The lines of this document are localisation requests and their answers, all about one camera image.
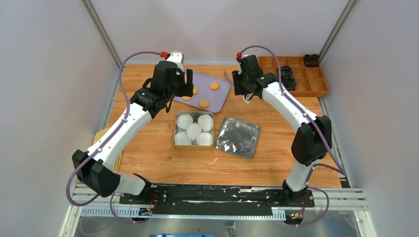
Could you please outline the metal tongs grey handle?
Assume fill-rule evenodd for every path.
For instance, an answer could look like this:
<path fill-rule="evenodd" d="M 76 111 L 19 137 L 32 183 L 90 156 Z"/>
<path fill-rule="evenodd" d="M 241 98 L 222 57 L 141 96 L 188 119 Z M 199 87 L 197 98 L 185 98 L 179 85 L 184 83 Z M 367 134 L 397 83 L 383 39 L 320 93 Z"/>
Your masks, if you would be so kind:
<path fill-rule="evenodd" d="M 229 78 L 229 75 L 227 74 L 226 71 L 224 71 L 224 79 L 229 82 L 229 84 L 231 85 L 232 88 L 234 88 L 233 81 Z M 241 95 L 241 97 L 245 101 L 246 104 L 250 103 L 250 100 L 247 100 L 246 95 Z"/>

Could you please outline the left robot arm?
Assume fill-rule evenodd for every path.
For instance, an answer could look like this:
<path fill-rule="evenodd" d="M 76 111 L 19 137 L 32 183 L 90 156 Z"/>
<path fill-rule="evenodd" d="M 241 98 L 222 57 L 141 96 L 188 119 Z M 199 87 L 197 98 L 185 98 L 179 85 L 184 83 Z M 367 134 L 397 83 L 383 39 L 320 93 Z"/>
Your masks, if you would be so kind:
<path fill-rule="evenodd" d="M 151 190 L 138 175 L 113 169 L 114 163 L 138 131 L 161 110 L 170 110 L 174 97 L 193 96 L 193 70 L 177 63 L 160 61 L 143 86 L 130 98 L 127 108 L 96 143 L 72 155 L 73 177 L 106 198 L 115 193 L 132 194 L 139 204 L 151 199 Z"/>

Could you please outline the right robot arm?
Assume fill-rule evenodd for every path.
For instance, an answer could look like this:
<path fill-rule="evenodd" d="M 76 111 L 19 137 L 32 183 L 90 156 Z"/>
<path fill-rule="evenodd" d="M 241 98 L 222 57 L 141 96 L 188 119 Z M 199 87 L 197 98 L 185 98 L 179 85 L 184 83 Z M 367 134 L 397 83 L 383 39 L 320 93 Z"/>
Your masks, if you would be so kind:
<path fill-rule="evenodd" d="M 317 116 L 290 94 L 273 73 L 264 73 L 255 55 L 236 56 L 239 69 L 232 72 L 235 95 L 250 101 L 257 96 L 274 107 L 295 132 L 292 170 L 282 184 L 283 202 L 295 206 L 307 190 L 307 177 L 332 145 L 331 121 Z"/>

